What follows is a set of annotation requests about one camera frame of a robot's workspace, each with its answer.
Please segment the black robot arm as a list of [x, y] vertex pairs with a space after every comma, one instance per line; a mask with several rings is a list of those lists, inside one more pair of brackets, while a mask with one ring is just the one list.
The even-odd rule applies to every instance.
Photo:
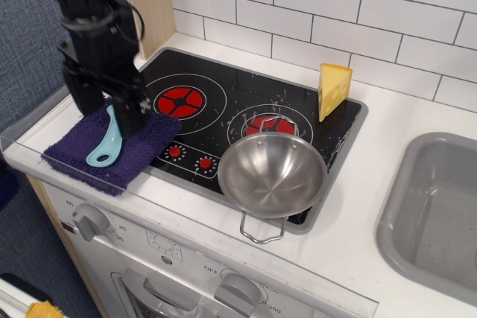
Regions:
[[145, 29], [137, 28], [139, 11], [127, 0], [56, 0], [60, 22], [69, 39], [63, 53], [63, 78], [83, 115], [102, 108], [104, 95], [112, 98], [123, 138], [140, 131], [151, 102], [133, 61]]

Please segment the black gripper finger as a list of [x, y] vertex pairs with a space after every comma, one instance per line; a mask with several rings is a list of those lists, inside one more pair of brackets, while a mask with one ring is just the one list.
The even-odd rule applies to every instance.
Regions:
[[104, 105], [102, 91], [92, 84], [91, 76], [75, 63], [64, 63], [62, 73], [65, 84], [83, 115], [90, 115], [102, 108]]
[[144, 90], [123, 92], [113, 96], [113, 109], [124, 139], [134, 136], [147, 121], [148, 95]]

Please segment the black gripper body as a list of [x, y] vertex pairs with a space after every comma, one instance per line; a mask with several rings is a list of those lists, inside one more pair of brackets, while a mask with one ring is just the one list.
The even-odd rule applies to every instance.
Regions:
[[144, 90], [141, 75], [133, 64], [139, 52], [141, 32], [136, 32], [135, 7], [61, 8], [62, 26], [71, 39], [59, 45], [63, 63], [75, 63], [92, 77], [92, 84], [111, 97]]

